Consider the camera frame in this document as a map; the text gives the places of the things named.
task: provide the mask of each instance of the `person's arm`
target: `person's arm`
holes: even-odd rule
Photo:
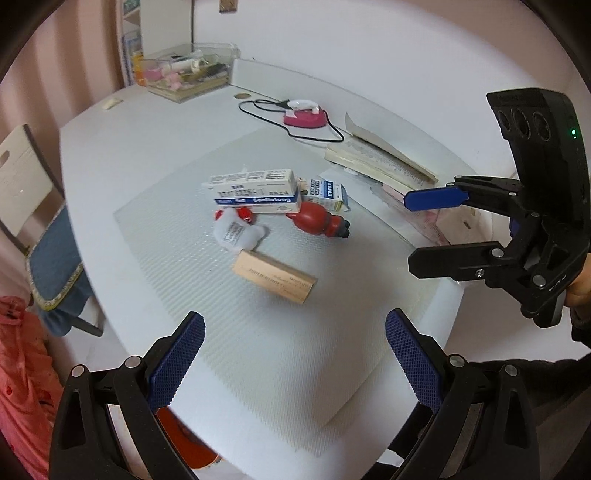
[[[573,340],[591,348],[591,254],[587,255],[583,271],[567,288],[564,304],[570,307]]]

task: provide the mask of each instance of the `textured white mat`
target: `textured white mat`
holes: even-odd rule
[[[292,168],[310,178],[327,165],[279,129],[264,128],[196,159],[115,214],[171,317],[180,323],[195,310],[205,318],[200,355],[216,375],[276,434],[317,455],[349,424],[363,401],[355,392],[389,351],[387,313],[401,307],[419,319],[436,282],[410,275],[412,247],[351,202],[343,214],[348,239],[258,215],[269,230],[258,251],[319,279],[303,305],[275,296],[232,272],[235,256],[213,239],[216,206],[201,183],[243,166]]]

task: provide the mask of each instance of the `red bottle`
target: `red bottle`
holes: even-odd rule
[[[298,213],[286,213],[296,227],[312,235],[349,236],[350,223],[343,217],[327,212],[322,205],[313,202],[302,202]]]

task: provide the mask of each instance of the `blue seat cushion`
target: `blue seat cushion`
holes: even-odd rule
[[[80,316],[84,305],[92,295],[88,277],[82,271],[57,308],[49,311],[40,310],[39,318],[53,335],[64,336],[72,328],[72,320]]]
[[[27,272],[35,302],[46,311],[57,308],[83,272],[66,205],[29,253]]]

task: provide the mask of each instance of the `black sleeve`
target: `black sleeve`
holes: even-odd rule
[[[542,478],[591,478],[591,354],[581,360],[506,360],[480,366],[518,367],[534,415]]]
[[[573,322],[572,339],[591,348],[591,304],[570,309],[570,318]]]

